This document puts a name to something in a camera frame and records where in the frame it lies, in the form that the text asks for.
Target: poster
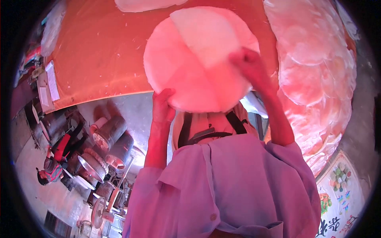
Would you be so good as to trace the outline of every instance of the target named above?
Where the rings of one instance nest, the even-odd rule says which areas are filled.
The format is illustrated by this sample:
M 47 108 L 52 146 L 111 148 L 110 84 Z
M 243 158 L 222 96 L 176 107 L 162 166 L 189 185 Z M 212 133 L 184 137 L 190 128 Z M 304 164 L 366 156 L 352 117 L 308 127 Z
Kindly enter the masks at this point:
M 315 237 L 345 237 L 364 206 L 364 197 L 356 171 L 342 150 L 319 179 L 317 190 L 322 216 Z

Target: metal basin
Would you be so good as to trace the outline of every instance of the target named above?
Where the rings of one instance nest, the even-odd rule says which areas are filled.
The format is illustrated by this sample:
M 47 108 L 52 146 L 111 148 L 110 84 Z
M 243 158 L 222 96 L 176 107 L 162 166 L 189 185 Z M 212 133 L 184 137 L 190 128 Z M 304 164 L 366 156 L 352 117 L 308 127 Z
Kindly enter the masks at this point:
M 106 172 L 94 157 L 84 153 L 82 156 L 78 155 L 78 160 L 91 176 L 103 183 Z

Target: hand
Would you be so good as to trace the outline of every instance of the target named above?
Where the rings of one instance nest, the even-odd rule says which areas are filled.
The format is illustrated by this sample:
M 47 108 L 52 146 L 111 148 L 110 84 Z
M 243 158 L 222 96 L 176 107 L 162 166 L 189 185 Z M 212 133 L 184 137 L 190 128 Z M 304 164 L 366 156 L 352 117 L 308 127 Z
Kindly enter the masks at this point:
M 277 93 L 266 73 L 261 56 L 257 52 L 242 47 L 241 50 L 231 53 L 229 60 L 252 84 L 254 90 L 261 95 L 274 95 Z
M 168 104 L 170 98 L 176 91 L 171 88 L 164 89 L 160 94 L 154 93 L 152 101 L 152 121 L 157 123 L 171 123 L 176 115 L 176 110 Z

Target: orange table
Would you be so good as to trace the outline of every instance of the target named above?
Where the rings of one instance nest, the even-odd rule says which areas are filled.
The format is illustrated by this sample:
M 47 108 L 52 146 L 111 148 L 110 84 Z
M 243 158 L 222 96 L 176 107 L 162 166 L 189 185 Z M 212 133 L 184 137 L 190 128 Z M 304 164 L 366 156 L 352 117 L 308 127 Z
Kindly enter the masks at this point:
M 123 13 L 108 0 L 68 0 L 54 61 L 59 100 L 54 109 L 97 99 L 151 92 L 143 67 L 147 39 L 158 23 L 181 8 L 214 6 L 240 16 L 258 38 L 267 72 L 278 85 L 276 39 L 262 0 L 189 0 L 142 13 Z

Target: shirt button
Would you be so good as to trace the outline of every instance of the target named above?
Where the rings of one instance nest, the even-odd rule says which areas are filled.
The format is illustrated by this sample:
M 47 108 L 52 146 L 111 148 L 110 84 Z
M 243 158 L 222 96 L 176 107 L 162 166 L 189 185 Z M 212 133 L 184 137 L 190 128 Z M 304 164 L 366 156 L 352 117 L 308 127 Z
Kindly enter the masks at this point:
M 215 213 L 213 213 L 212 215 L 210 215 L 210 220 L 215 220 L 217 218 L 217 215 Z

